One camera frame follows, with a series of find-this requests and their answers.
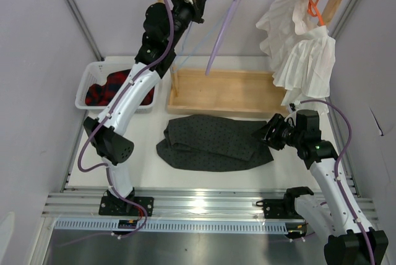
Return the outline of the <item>dark grey dotted skirt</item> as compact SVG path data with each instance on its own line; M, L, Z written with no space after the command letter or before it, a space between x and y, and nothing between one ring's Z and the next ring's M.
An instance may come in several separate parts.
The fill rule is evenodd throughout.
M265 121L244 121L209 115L171 119L157 154L175 169L238 172L273 161L270 149L252 133Z

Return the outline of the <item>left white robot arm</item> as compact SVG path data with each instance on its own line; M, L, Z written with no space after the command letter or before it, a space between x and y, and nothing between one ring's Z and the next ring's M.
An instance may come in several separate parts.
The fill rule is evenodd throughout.
M129 122L146 95L163 79L175 57L175 47L191 23L204 22L207 0L164 0L145 12L144 34L129 75L106 108L96 117L87 117L84 129L105 167L108 189L115 197L113 209L128 215L134 209L134 191L126 161L134 143L124 137Z

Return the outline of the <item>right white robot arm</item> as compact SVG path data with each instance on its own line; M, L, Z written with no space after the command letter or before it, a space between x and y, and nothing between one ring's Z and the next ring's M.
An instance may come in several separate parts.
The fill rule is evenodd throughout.
M266 146L282 150L293 147L319 185L325 204L308 187L286 190L283 212L302 217L324 242L327 264L380 264L389 240L376 230L356 202L340 167L340 155L322 138L320 117L314 110L299 110L291 117L274 115L254 132Z

